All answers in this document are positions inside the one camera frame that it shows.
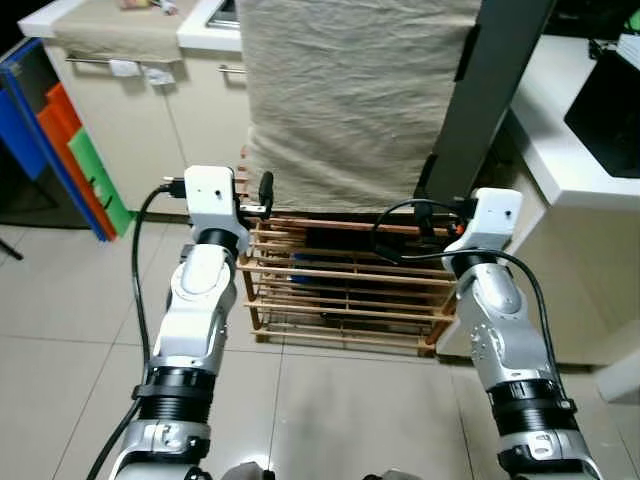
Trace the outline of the grey robot leg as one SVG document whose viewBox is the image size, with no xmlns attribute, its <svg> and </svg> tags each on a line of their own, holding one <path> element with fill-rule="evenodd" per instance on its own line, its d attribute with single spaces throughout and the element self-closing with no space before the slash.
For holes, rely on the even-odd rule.
<svg viewBox="0 0 640 480">
<path fill-rule="evenodd" d="M 406 471 L 398 470 L 398 468 L 389 468 L 389 470 L 380 472 L 380 474 L 366 474 L 361 480 L 422 480 L 420 476 L 408 474 Z"/>
<path fill-rule="evenodd" d="M 276 475 L 260 463 L 243 462 L 228 468 L 219 480 L 276 480 Z"/>
</svg>

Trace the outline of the grey robot right leg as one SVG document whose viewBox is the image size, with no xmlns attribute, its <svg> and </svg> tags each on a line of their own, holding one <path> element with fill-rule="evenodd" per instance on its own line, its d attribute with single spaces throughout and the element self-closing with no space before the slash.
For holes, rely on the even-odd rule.
<svg viewBox="0 0 640 480">
<path fill-rule="evenodd" d="M 406 471 L 398 470 L 398 468 L 389 468 L 389 470 L 380 472 L 380 474 L 366 474 L 361 480 L 422 480 L 420 476 L 408 474 Z"/>
</svg>

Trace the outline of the printed white cloth tag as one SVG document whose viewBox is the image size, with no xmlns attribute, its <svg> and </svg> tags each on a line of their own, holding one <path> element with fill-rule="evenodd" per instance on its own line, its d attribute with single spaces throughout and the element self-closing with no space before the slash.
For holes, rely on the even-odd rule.
<svg viewBox="0 0 640 480">
<path fill-rule="evenodd" d="M 150 86 L 166 86 L 166 84 L 174 84 L 177 82 L 172 68 L 168 65 L 141 65 L 142 77 L 146 79 Z"/>
</svg>

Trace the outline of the orange flat board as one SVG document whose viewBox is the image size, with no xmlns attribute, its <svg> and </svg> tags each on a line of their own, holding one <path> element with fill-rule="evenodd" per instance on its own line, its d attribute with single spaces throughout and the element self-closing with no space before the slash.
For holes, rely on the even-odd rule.
<svg viewBox="0 0 640 480">
<path fill-rule="evenodd" d="M 54 147 L 61 165 L 67 170 L 74 192 L 90 212 L 90 218 L 95 224 L 93 230 L 100 233 L 104 241 L 114 241 L 116 233 L 113 224 L 110 223 L 108 212 L 101 205 L 99 196 L 93 191 L 90 179 L 82 172 L 76 155 L 69 147 L 72 138 L 83 131 L 81 119 L 78 118 L 67 91 L 61 83 L 51 87 L 45 93 L 45 99 L 47 105 L 37 114 L 38 123 L 44 128 L 46 137 Z"/>
</svg>

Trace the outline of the wooden slatted rack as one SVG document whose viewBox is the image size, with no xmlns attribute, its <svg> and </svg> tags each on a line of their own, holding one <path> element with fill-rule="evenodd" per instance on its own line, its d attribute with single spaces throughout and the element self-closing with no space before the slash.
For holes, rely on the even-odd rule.
<svg viewBox="0 0 640 480">
<path fill-rule="evenodd" d="M 413 172 L 370 188 L 329 166 L 265 159 L 256 147 L 237 170 L 248 205 L 260 204 L 266 173 L 273 209 L 251 221 L 239 261 L 253 334 L 434 355 L 456 310 L 456 278 L 436 257 L 461 232 L 456 216 L 430 207 L 425 236 L 416 210 L 401 205 Z"/>
</svg>

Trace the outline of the white shelf unit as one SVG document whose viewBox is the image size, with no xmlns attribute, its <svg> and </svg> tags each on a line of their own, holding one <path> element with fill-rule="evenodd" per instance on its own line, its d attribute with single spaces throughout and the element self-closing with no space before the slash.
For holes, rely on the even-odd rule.
<svg viewBox="0 0 640 480">
<path fill-rule="evenodd" d="M 584 38 L 543 35 L 500 140 L 524 196 L 509 251 L 544 289 L 559 364 L 604 367 L 637 340 L 635 252 L 639 182 L 605 172 L 564 116 L 595 67 Z"/>
</svg>

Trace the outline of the white flat stack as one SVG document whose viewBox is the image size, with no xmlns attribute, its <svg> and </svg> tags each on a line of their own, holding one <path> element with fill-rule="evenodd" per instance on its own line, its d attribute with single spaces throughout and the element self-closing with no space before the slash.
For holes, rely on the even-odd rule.
<svg viewBox="0 0 640 480">
<path fill-rule="evenodd" d="M 632 68 L 640 70 L 640 35 L 623 33 L 614 45 L 614 51 L 625 59 Z"/>
</svg>

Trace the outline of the grey robot left leg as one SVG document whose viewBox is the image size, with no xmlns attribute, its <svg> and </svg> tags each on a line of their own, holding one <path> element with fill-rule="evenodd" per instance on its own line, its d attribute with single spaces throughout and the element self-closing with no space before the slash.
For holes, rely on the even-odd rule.
<svg viewBox="0 0 640 480">
<path fill-rule="evenodd" d="M 219 480 L 276 480 L 276 475 L 260 463 L 243 462 L 228 468 Z"/>
</svg>

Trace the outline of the small white cloth tag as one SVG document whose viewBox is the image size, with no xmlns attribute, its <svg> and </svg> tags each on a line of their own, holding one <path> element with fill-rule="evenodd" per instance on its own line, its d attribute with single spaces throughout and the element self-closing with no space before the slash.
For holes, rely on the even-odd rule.
<svg viewBox="0 0 640 480">
<path fill-rule="evenodd" d="M 111 76 L 119 78 L 131 78 L 141 76 L 141 67 L 137 61 L 123 59 L 109 59 L 106 61 Z"/>
</svg>

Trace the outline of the white kitchen cabinet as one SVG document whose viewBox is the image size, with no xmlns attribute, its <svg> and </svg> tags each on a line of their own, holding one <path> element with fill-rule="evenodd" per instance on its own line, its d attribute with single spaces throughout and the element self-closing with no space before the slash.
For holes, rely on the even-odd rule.
<svg viewBox="0 0 640 480">
<path fill-rule="evenodd" d="M 141 76 L 111 76 L 108 65 L 68 63 L 78 56 L 56 44 L 52 23 L 86 0 L 51 0 L 20 19 L 23 35 L 41 38 L 52 67 L 90 133 L 114 186 L 129 209 L 164 177 L 192 165 L 243 164 L 250 132 L 246 76 L 218 72 L 244 69 L 237 29 L 206 22 L 221 0 L 198 0 L 177 31 L 182 59 L 174 84 L 150 86 Z"/>
</svg>

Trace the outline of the black box device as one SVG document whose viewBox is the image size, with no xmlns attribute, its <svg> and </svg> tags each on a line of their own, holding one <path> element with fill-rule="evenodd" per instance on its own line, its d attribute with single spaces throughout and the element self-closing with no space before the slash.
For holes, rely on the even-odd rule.
<svg viewBox="0 0 640 480">
<path fill-rule="evenodd" d="M 639 69 L 617 52 L 603 52 L 564 124 L 611 177 L 639 178 Z"/>
</svg>

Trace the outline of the white furniture corner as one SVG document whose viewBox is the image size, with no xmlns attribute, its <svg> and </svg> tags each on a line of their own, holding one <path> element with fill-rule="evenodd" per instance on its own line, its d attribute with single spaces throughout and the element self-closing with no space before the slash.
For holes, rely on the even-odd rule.
<svg viewBox="0 0 640 480">
<path fill-rule="evenodd" d="M 607 403 L 640 404 L 640 351 L 594 372 L 596 389 Z"/>
</svg>

